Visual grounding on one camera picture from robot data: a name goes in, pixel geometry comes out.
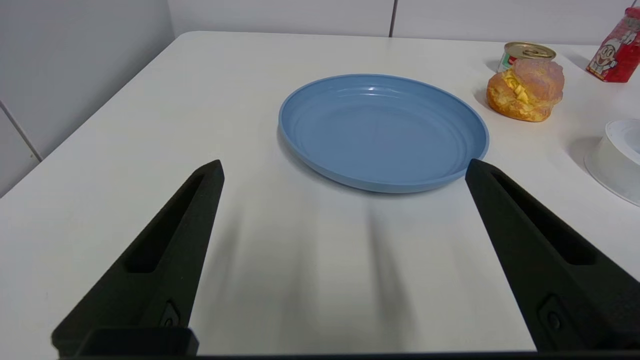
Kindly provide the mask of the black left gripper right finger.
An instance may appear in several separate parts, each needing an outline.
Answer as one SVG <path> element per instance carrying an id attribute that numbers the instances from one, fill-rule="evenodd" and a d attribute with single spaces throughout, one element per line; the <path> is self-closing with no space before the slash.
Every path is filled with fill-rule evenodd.
<path id="1" fill-rule="evenodd" d="M 637 351 L 640 285 L 502 170 L 465 181 L 539 351 Z"/>

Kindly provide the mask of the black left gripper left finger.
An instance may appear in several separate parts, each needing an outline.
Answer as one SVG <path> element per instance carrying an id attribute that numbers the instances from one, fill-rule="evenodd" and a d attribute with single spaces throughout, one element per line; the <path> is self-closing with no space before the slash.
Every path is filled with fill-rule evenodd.
<path id="1" fill-rule="evenodd" d="M 193 357 L 189 328 L 225 181 L 196 169 L 53 330 L 61 357 Z"/>

